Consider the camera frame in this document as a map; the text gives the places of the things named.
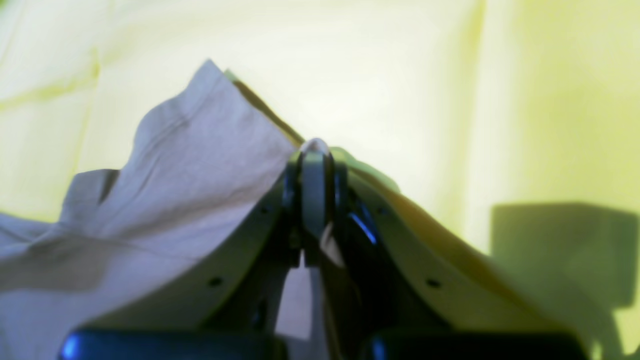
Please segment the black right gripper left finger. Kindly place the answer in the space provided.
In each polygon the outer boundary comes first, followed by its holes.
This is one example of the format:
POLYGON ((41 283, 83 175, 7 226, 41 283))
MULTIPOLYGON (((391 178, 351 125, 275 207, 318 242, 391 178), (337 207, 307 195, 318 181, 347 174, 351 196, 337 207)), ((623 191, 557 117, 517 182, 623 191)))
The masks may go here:
POLYGON ((302 181, 321 192, 321 154, 296 152, 213 252, 150 294, 67 335, 62 360, 286 360, 275 335, 282 288, 300 261, 302 181))

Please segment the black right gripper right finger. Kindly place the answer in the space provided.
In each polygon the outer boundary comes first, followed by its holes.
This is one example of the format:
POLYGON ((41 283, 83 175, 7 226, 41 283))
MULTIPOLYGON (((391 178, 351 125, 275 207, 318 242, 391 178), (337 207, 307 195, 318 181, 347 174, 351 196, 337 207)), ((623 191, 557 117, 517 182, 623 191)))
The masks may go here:
POLYGON ((584 360, 566 330, 430 249, 344 160, 315 154, 315 235, 335 360, 584 360))

